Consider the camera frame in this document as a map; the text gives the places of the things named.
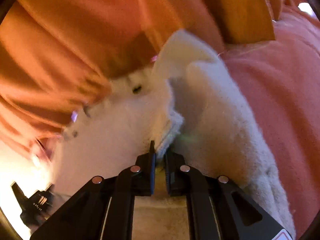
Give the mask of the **cream sweater with black hearts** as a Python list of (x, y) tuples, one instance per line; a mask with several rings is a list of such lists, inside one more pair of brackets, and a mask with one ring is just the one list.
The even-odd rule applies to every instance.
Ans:
[(111, 94), (77, 111), (53, 154), (55, 212), (96, 175), (110, 178), (155, 142), (156, 192), (138, 198), (134, 239), (187, 239), (182, 198), (166, 194), (162, 159), (172, 147), (210, 177), (231, 178), (292, 236), (296, 230), (274, 156), (224, 62), (179, 30), (155, 63), (111, 81)]

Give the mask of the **pink bedspread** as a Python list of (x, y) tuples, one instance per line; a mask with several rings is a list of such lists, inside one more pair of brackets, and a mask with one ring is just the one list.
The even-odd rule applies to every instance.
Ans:
[(275, 40), (221, 54), (271, 149), (297, 236), (319, 211), (319, 21), (285, 6)]

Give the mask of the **orange curtain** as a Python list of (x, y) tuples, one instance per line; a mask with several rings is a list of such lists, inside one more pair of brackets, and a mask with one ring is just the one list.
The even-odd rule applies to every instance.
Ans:
[(27, 157), (178, 29), (223, 52), (274, 39), (284, 0), (16, 0), (1, 23), (1, 141)]

